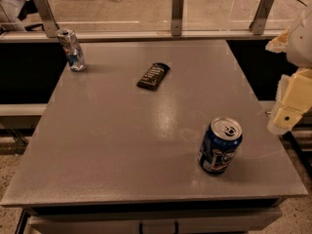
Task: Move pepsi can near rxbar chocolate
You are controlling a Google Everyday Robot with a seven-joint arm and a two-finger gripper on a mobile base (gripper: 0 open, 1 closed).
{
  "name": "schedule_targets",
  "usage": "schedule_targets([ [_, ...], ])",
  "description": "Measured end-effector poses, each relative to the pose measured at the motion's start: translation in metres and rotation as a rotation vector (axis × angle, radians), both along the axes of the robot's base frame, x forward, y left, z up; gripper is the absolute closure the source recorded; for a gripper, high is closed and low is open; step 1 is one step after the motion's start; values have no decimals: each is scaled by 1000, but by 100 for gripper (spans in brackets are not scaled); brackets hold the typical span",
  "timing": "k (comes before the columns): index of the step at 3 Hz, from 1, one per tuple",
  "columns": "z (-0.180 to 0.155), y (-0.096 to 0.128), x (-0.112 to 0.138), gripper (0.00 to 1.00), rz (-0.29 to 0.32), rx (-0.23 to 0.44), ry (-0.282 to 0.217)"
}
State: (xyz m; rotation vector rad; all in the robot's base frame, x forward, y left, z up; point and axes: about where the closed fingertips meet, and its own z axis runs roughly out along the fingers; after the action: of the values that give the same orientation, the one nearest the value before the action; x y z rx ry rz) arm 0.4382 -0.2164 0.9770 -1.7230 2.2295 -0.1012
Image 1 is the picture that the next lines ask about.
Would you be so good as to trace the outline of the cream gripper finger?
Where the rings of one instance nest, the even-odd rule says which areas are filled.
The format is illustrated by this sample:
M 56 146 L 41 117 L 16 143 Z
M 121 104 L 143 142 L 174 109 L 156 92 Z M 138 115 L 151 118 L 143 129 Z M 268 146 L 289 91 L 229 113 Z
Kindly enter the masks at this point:
M 267 43 L 265 50 L 276 54 L 284 53 L 287 50 L 289 32 L 290 30 L 286 28 L 277 37 Z
M 267 124 L 273 135 L 290 131 L 312 107 L 312 70 L 299 68 L 292 76 L 283 74 L 277 88 L 276 102 Z

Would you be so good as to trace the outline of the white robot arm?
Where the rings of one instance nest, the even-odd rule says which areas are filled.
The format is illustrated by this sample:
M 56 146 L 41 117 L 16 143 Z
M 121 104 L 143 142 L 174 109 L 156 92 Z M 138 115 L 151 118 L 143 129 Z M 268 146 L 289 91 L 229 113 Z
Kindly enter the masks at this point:
M 305 7 L 292 26 L 271 40 L 265 49 L 285 53 L 287 61 L 297 66 L 291 76 L 281 76 L 276 102 L 269 115 L 268 131 L 283 135 L 312 108 L 312 4 Z

